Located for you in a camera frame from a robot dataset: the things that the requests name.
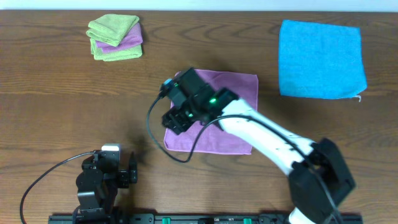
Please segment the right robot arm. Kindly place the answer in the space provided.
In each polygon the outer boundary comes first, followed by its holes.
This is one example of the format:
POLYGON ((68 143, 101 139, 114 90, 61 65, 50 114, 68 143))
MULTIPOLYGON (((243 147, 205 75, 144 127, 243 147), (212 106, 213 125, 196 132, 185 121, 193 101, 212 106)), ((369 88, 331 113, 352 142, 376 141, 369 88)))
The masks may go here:
POLYGON ((159 96, 174 104, 163 115, 162 124, 175 134, 187 131, 197 121, 204 129, 214 124, 270 159, 288 178, 295 206, 289 223, 344 222, 338 206, 355 182, 331 140, 315 142, 291 133, 227 88, 162 86, 159 96))

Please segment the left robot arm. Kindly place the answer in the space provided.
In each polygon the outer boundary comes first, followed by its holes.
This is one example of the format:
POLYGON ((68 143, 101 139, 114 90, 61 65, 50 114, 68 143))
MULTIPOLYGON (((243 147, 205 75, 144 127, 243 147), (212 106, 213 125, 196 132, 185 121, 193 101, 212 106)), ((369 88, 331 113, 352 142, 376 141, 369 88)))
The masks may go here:
POLYGON ((72 213, 73 223, 124 224, 129 217, 114 205, 119 189, 127 189, 137 182, 137 161, 134 153, 128 168, 119 168, 118 151, 94 151, 81 165, 76 178, 80 205, 72 213))

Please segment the purple microfiber cloth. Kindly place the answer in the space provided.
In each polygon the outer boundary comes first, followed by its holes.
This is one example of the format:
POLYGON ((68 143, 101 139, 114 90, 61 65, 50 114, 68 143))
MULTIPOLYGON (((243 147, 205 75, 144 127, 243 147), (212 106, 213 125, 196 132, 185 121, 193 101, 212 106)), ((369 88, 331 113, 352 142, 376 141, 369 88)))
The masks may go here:
MULTIPOLYGON (((228 88, 245 99, 252 108, 257 109, 259 91, 257 75, 200 69, 195 71, 213 89, 228 88)), ((167 129, 164 136, 166 149, 169 151, 189 152, 201 128, 202 125, 196 122, 188 131, 179 135, 167 129)), ((250 155, 251 150, 252 146, 246 141, 220 130, 214 124, 206 128, 194 149, 195 152, 228 155, 250 155)))

